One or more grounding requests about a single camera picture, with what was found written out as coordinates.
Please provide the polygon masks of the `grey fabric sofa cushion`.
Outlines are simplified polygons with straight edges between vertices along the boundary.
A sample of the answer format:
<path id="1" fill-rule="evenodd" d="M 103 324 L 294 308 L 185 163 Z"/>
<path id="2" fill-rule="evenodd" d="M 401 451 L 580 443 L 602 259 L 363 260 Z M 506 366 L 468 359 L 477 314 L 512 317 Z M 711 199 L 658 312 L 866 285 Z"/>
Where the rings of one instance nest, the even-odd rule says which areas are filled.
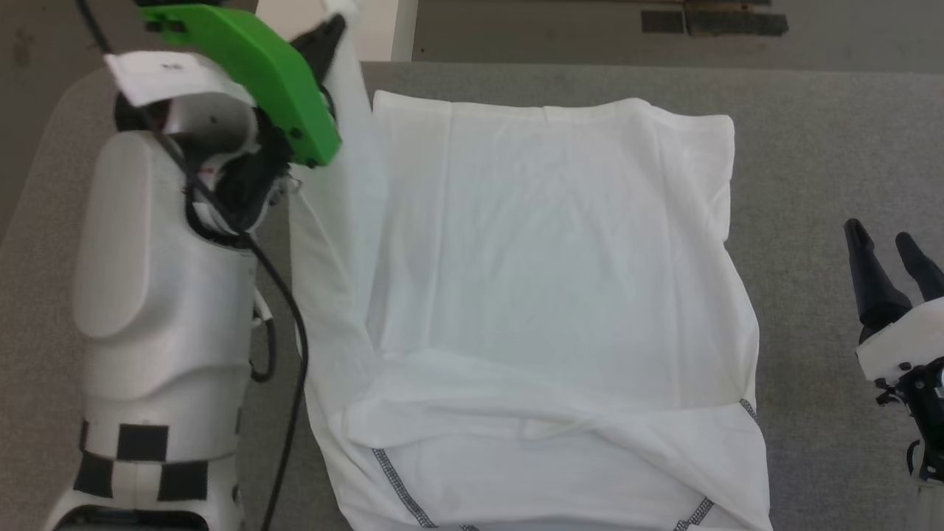
<path id="1" fill-rule="evenodd" d="M 637 97 L 736 130 L 727 248 L 760 324 L 756 407 L 776 531 L 903 531 L 917 436 L 854 358 L 843 225 L 858 218 L 895 285 L 910 232 L 944 268 L 944 75 L 600 65 L 367 63 L 370 90 L 495 105 Z M 37 531 L 80 461 L 71 292 L 114 82 L 88 74 L 47 120 L 0 245 L 0 531 Z"/>

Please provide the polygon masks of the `long black floor tape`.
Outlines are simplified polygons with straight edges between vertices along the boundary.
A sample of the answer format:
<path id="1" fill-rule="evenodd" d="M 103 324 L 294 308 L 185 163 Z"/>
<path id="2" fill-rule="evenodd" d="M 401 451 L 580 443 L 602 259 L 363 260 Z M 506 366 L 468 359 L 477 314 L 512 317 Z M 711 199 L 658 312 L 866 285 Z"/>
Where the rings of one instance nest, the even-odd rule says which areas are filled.
<path id="1" fill-rule="evenodd" d="M 685 11 L 689 35 L 756 35 L 779 37 L 789 31 L 782 14 L 746 11 Z"/>

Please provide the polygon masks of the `white rectangular box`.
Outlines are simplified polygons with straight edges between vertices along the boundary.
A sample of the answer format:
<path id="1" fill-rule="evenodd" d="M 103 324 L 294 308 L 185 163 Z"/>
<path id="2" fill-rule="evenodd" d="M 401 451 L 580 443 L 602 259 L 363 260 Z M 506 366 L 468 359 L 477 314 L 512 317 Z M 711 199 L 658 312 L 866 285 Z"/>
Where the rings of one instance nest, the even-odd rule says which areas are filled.
<path id="1" fill-rule="evenodd" d="M 287 40 L 335 11 L 348 19 L 363 61 L 410 61 L 419 0 L 257 0 L 256 15 Z"/>

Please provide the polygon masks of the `white garment with grey stitching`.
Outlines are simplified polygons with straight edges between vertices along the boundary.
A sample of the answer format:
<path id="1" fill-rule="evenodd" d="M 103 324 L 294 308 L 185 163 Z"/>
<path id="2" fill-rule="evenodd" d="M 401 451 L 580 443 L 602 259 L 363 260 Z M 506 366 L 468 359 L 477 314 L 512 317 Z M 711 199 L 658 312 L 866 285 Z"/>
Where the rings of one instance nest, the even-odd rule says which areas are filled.
<path id="1" fill-rule="evenodd" d="M 311 431 L 353 531 L 772 531 L 735 125 L 368 94 L 298 171 Z"/>

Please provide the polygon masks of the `small black floor tape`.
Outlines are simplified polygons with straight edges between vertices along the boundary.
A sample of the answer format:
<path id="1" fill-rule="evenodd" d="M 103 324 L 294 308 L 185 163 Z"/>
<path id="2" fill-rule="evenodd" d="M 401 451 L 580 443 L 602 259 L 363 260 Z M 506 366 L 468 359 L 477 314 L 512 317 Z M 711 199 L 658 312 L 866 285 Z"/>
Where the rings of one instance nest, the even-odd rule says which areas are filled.
<path id="1" fill-rule="evenodd" d="M 643 33 L 684 34 L 687 30 L 681 11 L 642 10 L 640 17 Z"/>

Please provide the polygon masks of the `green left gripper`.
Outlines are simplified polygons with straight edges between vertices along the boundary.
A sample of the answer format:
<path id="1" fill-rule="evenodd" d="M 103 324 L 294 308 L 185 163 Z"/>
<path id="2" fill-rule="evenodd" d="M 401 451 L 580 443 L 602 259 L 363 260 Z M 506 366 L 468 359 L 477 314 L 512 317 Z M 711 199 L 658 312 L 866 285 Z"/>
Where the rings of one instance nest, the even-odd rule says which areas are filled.
<path id="1" fill-rule="evenodd" d="M 341 147 L 324 81 L 347 31 L 331 15 L 292 43 L 257 15 L 222 4 L 138 4 L 146 27 L 189 45 L 243 85 L 288 137 L 294 164 L 328 166 Z"/>

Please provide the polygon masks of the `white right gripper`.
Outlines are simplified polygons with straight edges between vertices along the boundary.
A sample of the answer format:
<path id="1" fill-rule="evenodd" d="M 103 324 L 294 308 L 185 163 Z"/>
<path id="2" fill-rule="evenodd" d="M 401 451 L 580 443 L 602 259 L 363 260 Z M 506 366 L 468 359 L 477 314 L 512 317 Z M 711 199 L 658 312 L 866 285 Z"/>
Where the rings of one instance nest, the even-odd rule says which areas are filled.
<path id="1" fill-rule="evenodd" d="M 922 305 L 912 309 L 910 299 L 888 278 L 875 255 L 873 239 L 858 219 L 845 222 L 845 238 L 862 325 L 858 340 L 861 345 L 855 354 L 864 379 L 873 382 L 883 378 L 887 383 L 896 383 L 908 371 L 901 365 L 927 366 L 944 357 L 944 270 L 923 252 L 910 233 L 896 235 L 901 262 L 924 299 Z"/>

